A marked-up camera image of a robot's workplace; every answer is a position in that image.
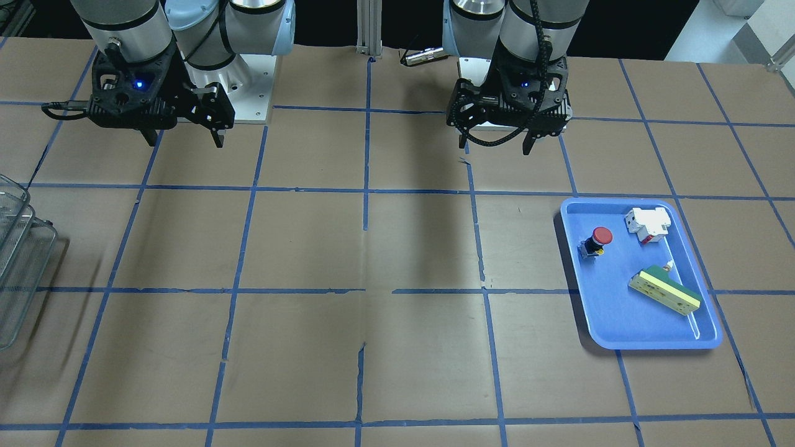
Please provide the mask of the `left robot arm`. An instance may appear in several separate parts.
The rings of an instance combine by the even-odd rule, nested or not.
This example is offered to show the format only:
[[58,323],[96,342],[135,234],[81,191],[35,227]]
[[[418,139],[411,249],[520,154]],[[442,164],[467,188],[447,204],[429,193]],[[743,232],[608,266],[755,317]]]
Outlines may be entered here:
[[446,1],[442,46],[460,58],[489,61],[481,84],[460,77],[446,123],[468,142],[494,147],[524,135],[556,137],[571,120],[566,54],[586,1]]

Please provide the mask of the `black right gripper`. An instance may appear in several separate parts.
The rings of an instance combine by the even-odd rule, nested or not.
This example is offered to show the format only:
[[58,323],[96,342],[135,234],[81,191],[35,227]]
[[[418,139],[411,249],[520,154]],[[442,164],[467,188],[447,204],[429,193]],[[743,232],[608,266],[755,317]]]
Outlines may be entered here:
[[157,130],[173,129],[179,119],[210,130],[219,149],[224,147],[224,131],[235,125],[235,108],[224,86],[196,86],[176,47],[138,63],[124,60],[119,51],[98,53],[87,116],[100,127],[141,131],[153,148]]

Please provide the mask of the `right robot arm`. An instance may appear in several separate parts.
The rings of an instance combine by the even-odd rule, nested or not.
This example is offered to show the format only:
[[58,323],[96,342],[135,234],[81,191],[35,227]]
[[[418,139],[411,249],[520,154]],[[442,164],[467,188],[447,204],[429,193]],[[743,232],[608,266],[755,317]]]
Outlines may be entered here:
[[293,48],[293,1],[74,1],[97,45],[86,100],[44,104],[55,119],[139,131],[155,145],[179,120],[216,147],[266,119],[275,63]]

